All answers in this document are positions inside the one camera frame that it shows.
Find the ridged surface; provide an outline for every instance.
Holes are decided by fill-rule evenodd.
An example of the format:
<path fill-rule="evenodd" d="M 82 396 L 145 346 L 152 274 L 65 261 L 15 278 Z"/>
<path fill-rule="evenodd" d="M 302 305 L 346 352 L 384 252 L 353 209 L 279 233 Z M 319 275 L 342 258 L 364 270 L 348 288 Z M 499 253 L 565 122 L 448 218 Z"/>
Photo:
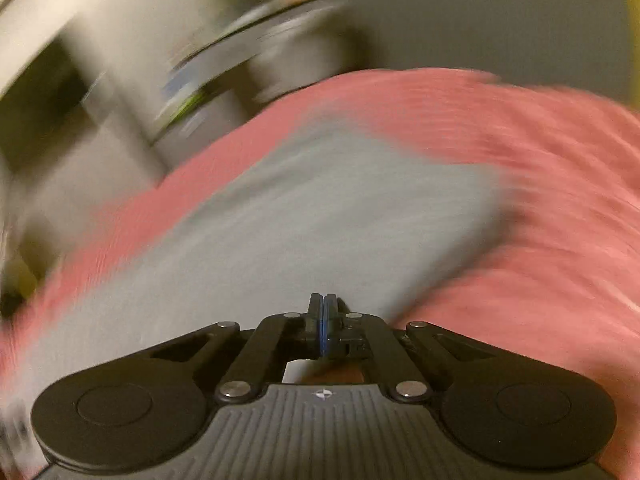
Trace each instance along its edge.
<path fill-rule="evenodd" d="M 330 395 L 318 396 L 322 391 Z M 90 476 L 51 467 L 42 480 Z M 446 439 L 430 412 L 392 402 L 375 385 L 270 386 L 223 408 L 194 446 L 130 480 L 606 480 L 594 465 L 554 474 L 482 463 Z"/>

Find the gray cloth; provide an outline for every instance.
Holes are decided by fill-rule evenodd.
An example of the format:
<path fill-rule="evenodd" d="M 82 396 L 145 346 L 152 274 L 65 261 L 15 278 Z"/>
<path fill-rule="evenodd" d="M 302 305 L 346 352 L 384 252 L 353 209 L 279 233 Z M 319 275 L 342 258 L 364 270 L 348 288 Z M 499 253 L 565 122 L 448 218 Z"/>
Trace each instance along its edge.
<path fill-rule="evenodd" d="M 498 196 L 490 170 L 312 121 L 80 298 L 29 350 L 15 395 L 30 407 L 66 374 L 220 320 L 304 312 L 313 292 L 391 320 L 495 243 Z"/>

